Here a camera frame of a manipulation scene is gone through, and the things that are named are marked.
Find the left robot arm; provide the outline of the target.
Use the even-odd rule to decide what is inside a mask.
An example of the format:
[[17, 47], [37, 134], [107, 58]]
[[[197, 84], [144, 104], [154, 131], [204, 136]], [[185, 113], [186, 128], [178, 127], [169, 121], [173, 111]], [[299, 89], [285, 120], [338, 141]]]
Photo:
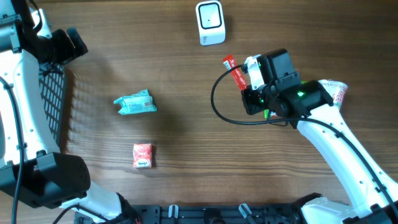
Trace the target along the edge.
[[32, 208], [74, 210], [94, 223], [140, 223], [120, 194], [60, 151], [64, 66], [88, 51], [73, 27], [51, 31], [33, 1], [1, 2], [1, 190]]

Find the red small box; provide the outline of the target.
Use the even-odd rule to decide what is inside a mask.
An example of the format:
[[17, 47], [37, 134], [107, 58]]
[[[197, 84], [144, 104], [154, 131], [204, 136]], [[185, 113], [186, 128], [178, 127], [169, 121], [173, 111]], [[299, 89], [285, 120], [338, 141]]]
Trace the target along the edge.
[[133, 167], [136, 169], [152, 167], [152, 144], [134, 144]]

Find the instant noodle cup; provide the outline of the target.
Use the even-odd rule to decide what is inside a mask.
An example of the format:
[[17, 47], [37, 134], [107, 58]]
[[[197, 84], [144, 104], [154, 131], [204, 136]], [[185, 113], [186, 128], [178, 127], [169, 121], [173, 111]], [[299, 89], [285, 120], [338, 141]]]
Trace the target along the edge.
[[318, 81], [324, 89], [330, 94], [333, 98], [333, 104], [340, 110], [343, 104], [343, 100], [348, 89], [348, 86], [339, 81], [335, 80], [319, 80]]

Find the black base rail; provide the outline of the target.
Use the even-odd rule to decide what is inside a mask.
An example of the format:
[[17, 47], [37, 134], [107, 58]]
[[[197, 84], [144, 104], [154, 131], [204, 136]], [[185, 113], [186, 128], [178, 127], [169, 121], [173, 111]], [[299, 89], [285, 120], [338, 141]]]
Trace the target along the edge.
[[299, 212], [292, 204], [266, 204], [250, 206], [249, 215], [243, 215], [237, 205], [233, 206], [178, 206], [175, 217], [169, 212], [169, 207], [159, 205], [135, 205], [135, 211], [140, 216], [141, 223], [210, 223], [216, 218], [225, 223], [303, 223]]

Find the red snack stick packet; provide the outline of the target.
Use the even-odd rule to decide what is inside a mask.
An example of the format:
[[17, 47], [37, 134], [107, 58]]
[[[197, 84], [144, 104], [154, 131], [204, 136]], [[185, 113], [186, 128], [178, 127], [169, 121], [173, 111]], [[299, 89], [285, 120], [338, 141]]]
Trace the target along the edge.
[[[233, 67], [237, 66], [236, 61], [232, 54], [227, 55], [223, 59], [223, 64], [227, 70], [230, 70]], [[231, 71], [231, 76], [240, 90], [245, 90], [247, 88], [247, 83], [243, 77], [243, 74], [238, 68]]]

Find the green gummy candy bag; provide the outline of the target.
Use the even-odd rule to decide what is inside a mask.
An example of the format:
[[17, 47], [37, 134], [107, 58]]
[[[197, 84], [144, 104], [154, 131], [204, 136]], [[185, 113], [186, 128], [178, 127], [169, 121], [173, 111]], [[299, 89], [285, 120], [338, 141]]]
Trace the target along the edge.
[[[270, 82], [267, 86], [266, 95], [265, 95], [267, 101], [270, 101], [271, 98], [273, 97], [272, 96], [272, 88], [273, 87], [274, 86], [273, 86], [272, 82]], [[266, 120], [271, 120], [272, 118], [276, 118], [276, 117], [278, 117], [278, 115], [275, 111], [272, 111], [271, 109], [264, 110], [264, 118]]]

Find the white barcode scanner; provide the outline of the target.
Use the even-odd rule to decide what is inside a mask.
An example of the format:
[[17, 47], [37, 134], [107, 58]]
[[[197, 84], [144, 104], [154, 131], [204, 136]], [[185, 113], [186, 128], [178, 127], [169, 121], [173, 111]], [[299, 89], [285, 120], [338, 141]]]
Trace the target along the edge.
[[195, 12], [201, 45], [215, 45], [224, 42], [226, 28], [221, 2], [216, 0], [199, 2]]

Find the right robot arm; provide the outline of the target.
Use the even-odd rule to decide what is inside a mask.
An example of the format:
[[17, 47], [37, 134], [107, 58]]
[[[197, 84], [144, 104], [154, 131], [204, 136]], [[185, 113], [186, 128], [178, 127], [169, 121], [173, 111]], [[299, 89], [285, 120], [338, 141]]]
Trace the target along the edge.
[[305, 136], [345, 189], [350, 205], [311, 196], [299, 206], [306, 223], [397, 223], [397, 182], [372, 159], [345, 123], [324, 86], [303, 83], [285, 49], [248, 57], [242, 71], [248, 114], [270, 110]]

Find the teal tissue pack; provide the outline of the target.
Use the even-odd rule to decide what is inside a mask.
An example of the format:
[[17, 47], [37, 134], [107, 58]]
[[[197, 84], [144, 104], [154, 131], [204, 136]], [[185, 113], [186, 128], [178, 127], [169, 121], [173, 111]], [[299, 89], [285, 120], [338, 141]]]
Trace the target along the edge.
[[121, 109], [118, 111], [121, 115], [157, 111], [157, 107], [153, 103], [153, 97], [150, 96], [148, 90], [141, 90], [140, 92], [129, 96], [121, 96], [114, 100], [113, 104], [119, 104], [121, 106]]

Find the grey plastic basket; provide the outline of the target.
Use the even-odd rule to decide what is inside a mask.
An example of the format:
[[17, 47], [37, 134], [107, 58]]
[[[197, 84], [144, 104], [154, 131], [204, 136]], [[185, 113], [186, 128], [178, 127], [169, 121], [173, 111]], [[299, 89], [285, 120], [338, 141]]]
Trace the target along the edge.
[[63, 106], [67, 87], [65, 69], [61, 65], [52, 65], [50, 69], [39, 73], [39, 90], [44, 103], [45, 115], [52, 137], [60, 144], [60, 132]]

